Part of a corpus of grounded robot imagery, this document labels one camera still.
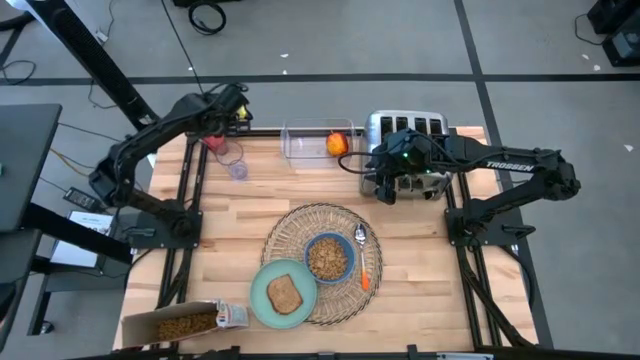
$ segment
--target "white paper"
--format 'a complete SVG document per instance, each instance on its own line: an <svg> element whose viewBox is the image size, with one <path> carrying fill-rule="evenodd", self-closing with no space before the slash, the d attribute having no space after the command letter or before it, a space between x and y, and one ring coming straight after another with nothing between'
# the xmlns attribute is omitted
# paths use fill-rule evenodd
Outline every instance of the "white paper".
<svg viewBox="0 0 640 360"><path fill-rule="evenodd" d="M69 216L69 220L103 235L109 235L112 219L113 216L111 215L92 214L81 211L72 211L71 216ZM51 262L53 263L85 266L89 268L96 266L97 261L98 255L96 253L84 250L62 240L56 242L53 255L51 256Z"/></svg>

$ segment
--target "cardboard box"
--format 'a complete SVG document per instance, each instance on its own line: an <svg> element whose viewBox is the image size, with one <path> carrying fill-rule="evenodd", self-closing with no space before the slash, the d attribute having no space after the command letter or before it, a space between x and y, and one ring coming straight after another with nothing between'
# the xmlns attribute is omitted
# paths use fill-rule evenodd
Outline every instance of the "cardboard box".
<svg viewBox="0 0 640 360"><path fill-rule="evenodd" d="M218 312L216 326L198 333L174 339L158 339L158 326L164 320L183 316ZM122 347L137 347L166 341L180 341L214 331L238 329L249 326L247 308L242 305L227 304L221 299L192 301L167 306L162 309L126 316L122 319Z"/></svg>

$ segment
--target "orange handle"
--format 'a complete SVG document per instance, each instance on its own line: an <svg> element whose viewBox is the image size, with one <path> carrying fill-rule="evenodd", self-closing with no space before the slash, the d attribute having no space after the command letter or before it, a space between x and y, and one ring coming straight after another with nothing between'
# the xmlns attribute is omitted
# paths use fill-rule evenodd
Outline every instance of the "orange handle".
<svg viewBox="0 0 640 360"><path fill-rule="evenodd" d="M367 277L367 271L362 269L362 289L369 290L369 278Z"/></svg>

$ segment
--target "green plate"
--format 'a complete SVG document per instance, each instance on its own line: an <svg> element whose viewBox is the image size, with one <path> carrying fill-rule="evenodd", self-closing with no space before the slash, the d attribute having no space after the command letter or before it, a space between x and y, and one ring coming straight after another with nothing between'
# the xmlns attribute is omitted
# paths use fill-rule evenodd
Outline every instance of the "green plate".
<svg viewBox="0 0 640 360"><path fill-rule="evenodd" d="M287 274L291 276L293 284L302 297L302 305L289 315L280 315L273 310L267 296L267 286L273 279ZM311 315L316 306L317 296L316 281L303 263L291 259L279 259L268 263L258 271L251 283L249 301L251 309L260 322L275 329L289 329L302 324Z"/></svg>

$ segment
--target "clear plastic container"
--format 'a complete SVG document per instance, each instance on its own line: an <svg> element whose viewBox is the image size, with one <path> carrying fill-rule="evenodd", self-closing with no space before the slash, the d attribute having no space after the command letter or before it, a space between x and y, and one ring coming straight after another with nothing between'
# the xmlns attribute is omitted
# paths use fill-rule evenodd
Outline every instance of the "clear plastic container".
<svg viewBox="0 0 640 360"><path fill-rule="evenodd" d="M355 150L356 131L351 120L295 119L284 122L280 132L280 151L292 167L336 167L338 158L327 151L327 136L332 133L344 134L349 151ZM348 166L350 161L351 157L347 157L342 163Z"/></svg>

